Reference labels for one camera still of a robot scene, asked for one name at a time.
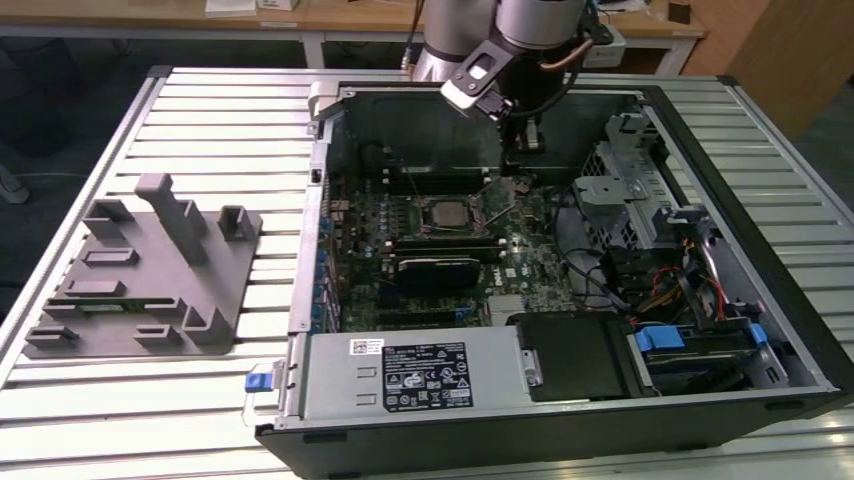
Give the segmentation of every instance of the robotic arm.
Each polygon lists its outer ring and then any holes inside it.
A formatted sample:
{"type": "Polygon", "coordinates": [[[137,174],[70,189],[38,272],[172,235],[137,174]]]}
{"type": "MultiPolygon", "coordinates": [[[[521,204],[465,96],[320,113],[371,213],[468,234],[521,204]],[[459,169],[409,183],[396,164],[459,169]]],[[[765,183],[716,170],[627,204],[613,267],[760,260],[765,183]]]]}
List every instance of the robotic arm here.
{"type": "Polygon", "coordinates": [[[612,41],[592,0],[425,0],[424,14],[413,78],[444,82],[449,104],[492,119],[515,165],[543,147],[540,115],[572,87],[592,37],[612,41]]]}

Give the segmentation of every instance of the cardboard box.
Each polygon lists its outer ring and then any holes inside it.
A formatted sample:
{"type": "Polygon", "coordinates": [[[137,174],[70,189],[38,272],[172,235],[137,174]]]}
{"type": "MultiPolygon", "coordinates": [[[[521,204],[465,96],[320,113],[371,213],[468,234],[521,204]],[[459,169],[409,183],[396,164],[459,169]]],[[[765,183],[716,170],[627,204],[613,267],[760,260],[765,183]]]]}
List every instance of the cardboard box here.
{"type": "Polygon", "coordinates": [[[250,17],[256,14],[252,0],[206,0],[204,16],[208,18],[250,17]]]}
{"type": "Polygon", "coordinates": [[[293,10],[298,0],[257,0],[257,8],[272,8],[274,10],[293,10]]]}

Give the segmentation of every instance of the floor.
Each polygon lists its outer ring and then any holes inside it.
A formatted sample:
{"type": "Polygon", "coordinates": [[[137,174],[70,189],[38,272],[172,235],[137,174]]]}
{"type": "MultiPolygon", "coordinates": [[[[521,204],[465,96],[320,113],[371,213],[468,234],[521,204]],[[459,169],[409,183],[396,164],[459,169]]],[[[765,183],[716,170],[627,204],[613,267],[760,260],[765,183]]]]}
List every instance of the floor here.
{"type": "MultiPolygon", "coordinates": [[[[0,143],[0,161],[6,168],[16,174],[38,175],[21,178],[30,191],[25,204],[12,206],[0,201],[0,319],[17,296],[16,287],[26,281],[34,268],[150,66],[304,66],[296,42],[133,41],[126,55],[116,53],[108,40],[69,40],[66,45],[88,85],[85,94],[58,102],[73,142],[44,158],[24,158],[0,143]]],[[[329,43],[324,48],[329,68],[396,68],[401,56],[400,44],[329,43]]],[[[0,57],[0,72],[9,67],[8,60],[0,57]]],[[[798,139],[796,146],[854,207],[851,131],[854,88],[846,86],[798,139]]]]}

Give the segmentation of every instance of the motherboard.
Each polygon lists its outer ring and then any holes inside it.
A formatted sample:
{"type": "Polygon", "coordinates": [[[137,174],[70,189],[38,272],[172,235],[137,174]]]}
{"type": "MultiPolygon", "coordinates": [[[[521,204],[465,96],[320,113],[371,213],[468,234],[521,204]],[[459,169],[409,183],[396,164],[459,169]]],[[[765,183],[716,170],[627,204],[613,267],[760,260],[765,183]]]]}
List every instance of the motherboard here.
{"type": "Polygon", "coordinates": [[[383,173],[341,179],[330,204],[343,331],[489,326],[571,309],[552,187],[524,176],[383,173]]]}

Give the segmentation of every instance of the sticker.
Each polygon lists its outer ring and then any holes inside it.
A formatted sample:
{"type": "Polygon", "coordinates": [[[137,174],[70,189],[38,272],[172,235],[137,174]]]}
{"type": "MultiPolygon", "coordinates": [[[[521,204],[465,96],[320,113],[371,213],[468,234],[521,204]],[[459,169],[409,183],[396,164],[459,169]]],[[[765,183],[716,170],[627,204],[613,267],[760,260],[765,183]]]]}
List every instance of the sticker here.
{"type": "Polygon", "coordinates": [[[473,407],[464,343],[404,345],[381,351],[385,410],[395,413],[473,407]]]}
{"type": "Polygon", "coordinates": [[[379,355],[383,353],[383,338],[353,338],[349,340],[351,355],[379,355]]]}
{"type": "Polygon", "coordinates": [[[261,27],[268,28],[296,28],[294,22],[261,22],[261,27]]]}

